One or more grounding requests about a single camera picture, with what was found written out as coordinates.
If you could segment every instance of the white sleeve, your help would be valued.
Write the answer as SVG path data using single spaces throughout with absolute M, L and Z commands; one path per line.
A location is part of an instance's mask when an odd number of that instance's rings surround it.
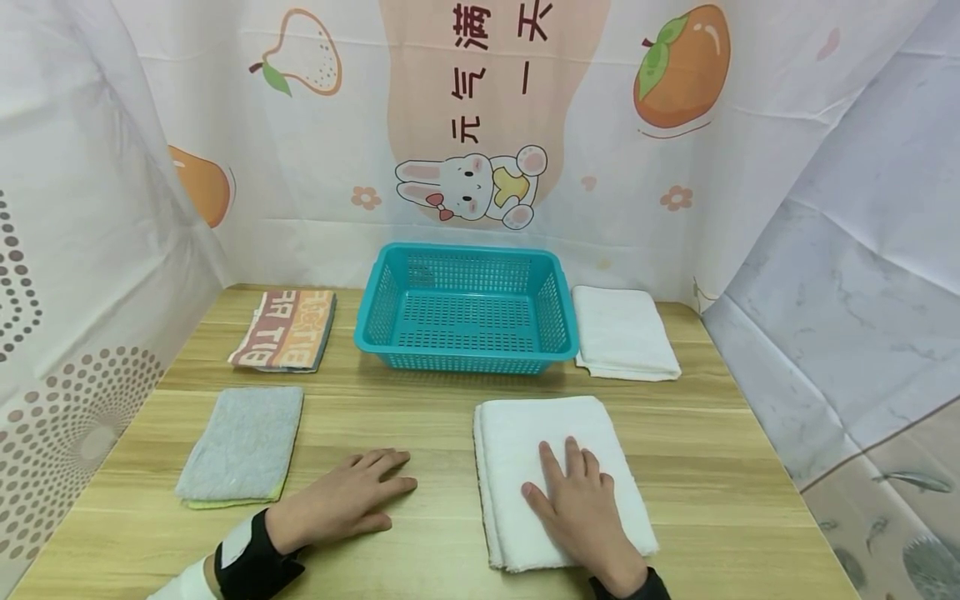
M 170 580 L 162 590 L 150 595 L 147 600 L 217 600 L 210 591 L 204 576 L 204 561 L 188 566 L 177 577 Z

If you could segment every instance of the right hand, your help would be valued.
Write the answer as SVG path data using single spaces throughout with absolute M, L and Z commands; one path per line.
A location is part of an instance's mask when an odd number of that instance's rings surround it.
M 390 518 L 377 507 L 417 487 L 413 477 L 389 474 L 410 460 L 393 448 L 348 456 L 334 470 L 267 511 L 267 534 L 280 554 L 314 543 L 386 531 Z
M 643 587 L 647 563 L 627 539 L 613 497 L 613 478 L 600 471 L 596 456 L 577 441 L 565 444 L 567 474 L 540 442 L 547 496 L 531 482 L 521 492 L 543 522 L 547 535 L 583 565 L 611 594 L 626 598 Z

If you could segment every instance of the gray towel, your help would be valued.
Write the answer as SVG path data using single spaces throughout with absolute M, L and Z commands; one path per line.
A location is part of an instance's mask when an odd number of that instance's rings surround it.
M 303 388 L 223 390 L 180 474 L 177 496 L 191 508 L 279 499 L 302 404 Z

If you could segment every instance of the wooden table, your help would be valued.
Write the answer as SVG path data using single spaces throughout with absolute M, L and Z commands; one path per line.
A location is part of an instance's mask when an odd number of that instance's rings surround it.
M 309 555 L 283 598 L 586 598 L 577 569 L 506 575 L 487 566 L 473 459 L 473 407 L 494 398 L 594 395 L 607 405 L 647 502 L 676 600 L 853 600 L 852 586 L 697 316 L 660 313 L 684 376 L 591 379 L 572 364 L 541 377 L 399 372 L 353 344 L 360 293 L 339 293 L 317 373 L 235 371 L 226 362 L 262 288 L 227 290 L 12 595 L 144 598 L 211 551 L 252 507 L 195 512 L 173 489 L 217 394 L 299 385 L 303 416 L 287 492 L 372 447 L 412 451 L 420 488 L 394 529 Z

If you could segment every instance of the fruit illustration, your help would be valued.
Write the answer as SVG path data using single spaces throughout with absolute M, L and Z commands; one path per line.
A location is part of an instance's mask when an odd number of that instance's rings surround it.
M 280 24 L 280 40 L 250 67 L 263 72 L 273 89 L 293 96 L 294 80 L 321 96 L 332 96 L 342 80 L 340 55 L 323 22 L 303 9 L 291 9 Z
M 705 4 L 660 29 L 657 40 L 643 40 L 643 57 L 634 81 L 640 118 L 669 130 L 713 108 L 730 68 L 730 30 L 723 11 Z
M 177 167 L 180 184 L 197 212 L 212 228 L 220 225 L 230 206 L 230 181 L 215 162 L 193 156 L 175 146 L 168 146 Z

